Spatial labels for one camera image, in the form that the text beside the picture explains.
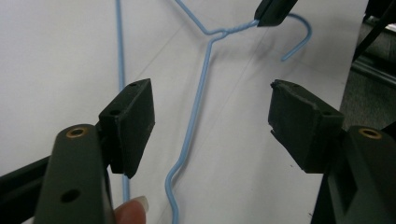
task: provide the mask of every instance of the fingernail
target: fingernail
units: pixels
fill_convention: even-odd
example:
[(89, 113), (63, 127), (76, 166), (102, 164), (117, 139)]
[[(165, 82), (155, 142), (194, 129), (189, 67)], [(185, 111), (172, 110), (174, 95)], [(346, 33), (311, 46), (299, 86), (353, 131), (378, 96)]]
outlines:
[(146, 198), (146, 196), (140, 196), (140, 197), (134, 198), (134, 201), (137, 201), (140, 204), (142, 204), (146, 213), (149, 211), (149, 202), (148, 202), (148, 199)]

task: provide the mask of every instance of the finger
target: finger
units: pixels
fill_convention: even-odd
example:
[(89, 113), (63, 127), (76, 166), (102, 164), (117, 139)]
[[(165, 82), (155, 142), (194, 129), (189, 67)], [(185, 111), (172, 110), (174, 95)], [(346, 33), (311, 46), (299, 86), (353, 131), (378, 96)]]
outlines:
[(118, 224), (146, 224), (147, 210), (149, 210), (149, 204), (146, 197), (132, 199), (114, 211), (116, 222)]

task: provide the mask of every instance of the gray surface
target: gray surface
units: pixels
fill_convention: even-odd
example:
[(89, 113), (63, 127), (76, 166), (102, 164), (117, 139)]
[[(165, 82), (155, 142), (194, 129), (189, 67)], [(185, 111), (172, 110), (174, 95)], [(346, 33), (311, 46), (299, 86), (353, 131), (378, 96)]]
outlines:
[[(366, 37), (373, 29), (371, 24), (363, 23), (358, 43)], [(396, 64), (396, 34), (391, 31), (383, 32), (366, 50), (375, 56)]]
[(364, 125), (382, 129), (396, 121), (396, 90), (355, 72), (349, 73), (340, 111), (344, 128)]

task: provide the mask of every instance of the blue wire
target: blue wire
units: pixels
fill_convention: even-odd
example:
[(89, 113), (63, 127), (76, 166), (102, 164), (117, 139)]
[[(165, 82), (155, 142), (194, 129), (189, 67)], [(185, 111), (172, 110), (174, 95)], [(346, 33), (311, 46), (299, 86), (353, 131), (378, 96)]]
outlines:
[[(169, 171), (169, 173), (165, 179), (165, 191), (166, 191), (166, 196), (168, 197), (169, 203), (171, 204), (171, 207), (172, 207), (172, 223), (173, 224), (178, 223), (178, 206), (177, 206), (177, 202), (176, 202), (174, 193), (172, 191), (172, 179), (173, 179), (173, 176), (175, 175), (175, 173), (180, 169), (180, 167), (186, 161), (188, 153), (189, 153), (189, 148), (190, 148), (190, 143), (191, 143), (191, 139), (192, 139), (192, 134), (194, 131), (195, 121), (198, 116), (199, 106), (201, 103), (201, 97), (202, 97), (202, 94), (204, 91), (205, 80), (206, 80), (206, 75), (207, 75), (207, 69), (209, 66), (209, 60), (210, 60), (210, 54), (212, 51), (212, 46), (216, 41), (219, 41), (219, 40), (225, 38), (227, 35), (244, 31), (250, 27), (256, 26), (259, 23), (259, 21), (251, 21), (251, 22), (236, 26), (231, 29), (220, 28), (220, 29), (208, 31), (202, 25), (202, 23), (198, 20), (198, 18), (195, 17), (195, 15), (186, 7), (186, 5), (184, 5), (181, 2), (181, 0), (176, 0), (176, 2), (187, 13), (187, 15), (195, 22), (195, 24), (200, 28), (200, 30), (205, 35), (214, 35), (214, 34), (218, 34), (218, 33), (221, 33), (221, 35), (212, 38), (209, 41), (209, 43), (207, 44), (204, 64), (203, 64), (203, 68), (202, 68), (202, 72), (201, 72), (201, 77), (200, 77), (200, 81), (198, 84), (197, 92), (195, 94), (194, 104), (192, 106), (191, 116), (190, 116), (190, 120), (189, 120), (189, 125), (187, 127), (186, 136), (184, 138), (183, 147), (180, 151), (180, 155), (179, 155), (177, 162), (171, 168), (171, 170)], [(310, 27), (309, 23), (304, 18), (302, 18), (298, 15), (295, 15), (295, 14), (290, 14), (290, 16), (293, 18), (296, 18), (297, 20), (302, 21), (305, 24), (305, 26), (307, 27), (307, 30), (308, 30), (308, 35), (305, 37), (305, 39), (299, 45), (297, 45), (290, 52), (288, 52), (284, 57), (282, 57), (282, 61), (287, 60), (291, 55), (293, 55), (297, 50), (299, 50), (304, 44), (306, 44), (306, 42), (309, 40), (309, 38), (312, 35), (311, 27)]]
[(300, 50), (300, 49), (309, 41), (309, 39), (310, 39), (311, 36), (312, 36), (312, 27), (311, 27), (311, 25), (309, 24), (309, 22), (308, 22), (306, 19), (304, 19), (303, 17), (301, 17), (301, 16), (299, 16), (299, 15), (297, 15), (297, 14), (294, 14), (294, 13), (290, 13), (290, 14), (288, 15), (288, 17), (292, 17), (292, 18), (294, 18), (294, 19), (296, 19), (296, 20), (302, 22), (302, 23), (305, 25), (307, 34), (306, 34), (305, 38), (304, 38), (298, 45), (296, 45), (296, 47), (294, 47), (293, 49), (291, 49), (288, 53), (286, 53), (286, 54), (280, 59), (282, 62), (285, 62), (289, 57), (291, 57), (291, 56), (292, 56), (293, 54), (295, 54), (298, 50)]
[[(125, 87), (125, 65), (122, 38), (122, 18), (121, 18), (121, 2), (116, 0), (116, 16), (117, 16), (117, 42), (119, 49), (119, 91)], [(122, 176), (122, 199), (126, 203), (131, 199), (130, 182), (128, 176)]]

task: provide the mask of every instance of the black machine part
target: black machine part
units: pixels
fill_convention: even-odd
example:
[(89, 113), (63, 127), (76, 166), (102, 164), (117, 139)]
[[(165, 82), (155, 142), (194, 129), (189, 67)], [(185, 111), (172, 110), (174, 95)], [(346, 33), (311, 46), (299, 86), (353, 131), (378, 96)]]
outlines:
[(128, 85), (96, 126), (61, 131), (50, 157), (0, 177), (0, 223), (114, 223), (106, 168), (133, 177), (154, 124), (150, 79)]
[(323, 174), (344, 116), (300, 85), (275, 80), (271, 86), (271, 133), (306, 173)]
[(306, 173), (324, 174), (311, 223), (396, 223), (396, 122), (345, 132), (343, 115), (313, 93), (272, 87), (272, 134)]
[(297, 0), (262, 0), (254, 14), (258, 26), (278, 26), (288, 16)]

